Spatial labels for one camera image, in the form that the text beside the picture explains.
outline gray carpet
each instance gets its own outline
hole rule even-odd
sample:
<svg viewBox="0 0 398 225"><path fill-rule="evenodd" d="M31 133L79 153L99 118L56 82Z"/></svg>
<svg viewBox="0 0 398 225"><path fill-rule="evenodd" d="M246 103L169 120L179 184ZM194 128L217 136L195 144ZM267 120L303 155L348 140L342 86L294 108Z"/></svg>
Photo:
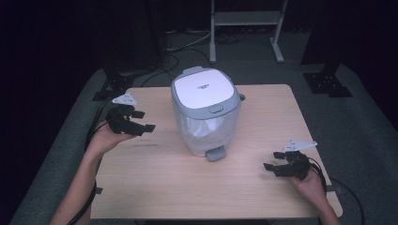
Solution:
<svg viewBox="0 0 398 225"><path fill-rule="evenodd" d="M285 62L278 64L269 45L271 34L239 36L242 41L217 45L217 63L212 65L226 73L234 84L286 83L291 86L307 126L318 142L317 149L329 176L350 187L361 201L365 224L397 224L398 203L398 134L363 88L359 77L341 65L337 77L353 97L331 98L314 95L302 73L319 71L322 65L301 66L309 33L281 33L280 47ZM173 34L173 47L189 43L198 36ZM206 43L191 47L208 55ZM166 57L163 73L145 86L170 86L169 76L175 77L185 68L209 67L205 57L196 51L173 53ZM134 86L151 76L136 79ZM47 224L65 194L83 155L84 139L100 102L92 97L100 90L105 75L100 69L86 84L69 117L54 140L48 156L21 203L11 224ZM338 197L344 209L343 224L360 224L360 208L344 187L338 187ZM92 224L131 224L130 220L95 219ZM312 219L234 220L234 221L147 221L145 224L317 224Z"/></svg>

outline white lid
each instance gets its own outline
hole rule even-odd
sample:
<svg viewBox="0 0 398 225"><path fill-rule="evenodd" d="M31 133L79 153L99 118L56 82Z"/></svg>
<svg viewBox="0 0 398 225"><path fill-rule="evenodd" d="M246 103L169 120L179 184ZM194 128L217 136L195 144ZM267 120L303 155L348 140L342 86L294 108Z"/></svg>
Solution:
<svg viewBox="0 0 398 225"><path fill-rule="evenodd" d="M216 69L178 79L175 88L181 104L190 109L215 105L234 95L233 85Z"/></svg>

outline table surface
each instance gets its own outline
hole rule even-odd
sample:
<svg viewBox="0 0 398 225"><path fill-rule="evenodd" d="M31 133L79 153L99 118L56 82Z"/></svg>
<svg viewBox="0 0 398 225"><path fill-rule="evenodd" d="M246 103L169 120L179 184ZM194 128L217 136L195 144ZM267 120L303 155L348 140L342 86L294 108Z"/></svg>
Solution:
<svg viewBox="0 0 398 225"><path fill-rule="evenodd" d="M237 130L225 158L209 162L194 156L176 127L170 87L131 88L145 112L145 133L121 143L103 158L97 176L103 188L92 204L92 218L255 219L315 218L289 182L263 163L285 164L273 152L290 140L312 141L288 85L237 85L242 102ZM315 147L302 151L323 168ZM335 192L328 199L340 216Z"/></svg>

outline gray floor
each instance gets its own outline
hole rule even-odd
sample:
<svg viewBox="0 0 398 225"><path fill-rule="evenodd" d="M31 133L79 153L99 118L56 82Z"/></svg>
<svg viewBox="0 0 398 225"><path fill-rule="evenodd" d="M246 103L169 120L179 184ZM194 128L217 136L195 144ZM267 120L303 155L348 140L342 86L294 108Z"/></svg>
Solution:
<svg viewBox="0 0 398 225"><path fill-rule="evenodd" d="M398 134L364 90L359 77L341 65L337 77L353 97L330 98L314 95L302 73L319 71L322 65L299 64L309 33L282 33L280 47L285 62L278 64L268 43L272 34L246 35L235 44L217 45L217 63L234 84L286 83L291 86L307 126L318 142L317 149L333 177L350 187L359 197L365 224L397 224L398 205ZM197 36L174 34L173 47L189 43ZM208 45L191 47L208 55ZM166 57L165 69L173 68L175 77L185 68L209 67L205 57L196 51L173 53ZM141 86L146 75L136 80ZM60 130L34 183L12 220L12 224L47 224L66 192L83 154L84 138L100 102L91 99L100 90L105 75L100 69L86 84L69 117ZM163 73L145 86L170 86ZM360 209L352 195L339 188L344 209L343 224L360 224ZM150 221L147 224L317 224L316 219L249 220L249 221ZM92 224L131 224L128 220L93 220Z"/></svg>

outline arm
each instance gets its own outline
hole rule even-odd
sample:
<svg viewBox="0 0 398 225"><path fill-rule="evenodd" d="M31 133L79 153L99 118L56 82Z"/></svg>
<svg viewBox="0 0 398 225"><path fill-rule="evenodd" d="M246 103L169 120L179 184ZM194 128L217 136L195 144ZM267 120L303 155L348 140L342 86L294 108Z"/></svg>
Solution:
<svg viewBox="0 0 398 225"><path fill-rule="evenodd" d="M100 159L119 143L133 137L129 134L114 134L107 124L99 127L99 130L91 139L67 194L59 204L50 224L68 224L70 222L82 209L91 193ZM90 209L78 221L78 224L88 224L89 219Z"/></svg>
<svg viewBox="0 0 398 225"><path fill-rule="evenodd" d="M297 177L287 177L286 179L289 180L293 186L296 187L298 192L316 208L322 224L341 224L325 196L319 175L313 169L309 170L307 177L302 181Z"/></svg>

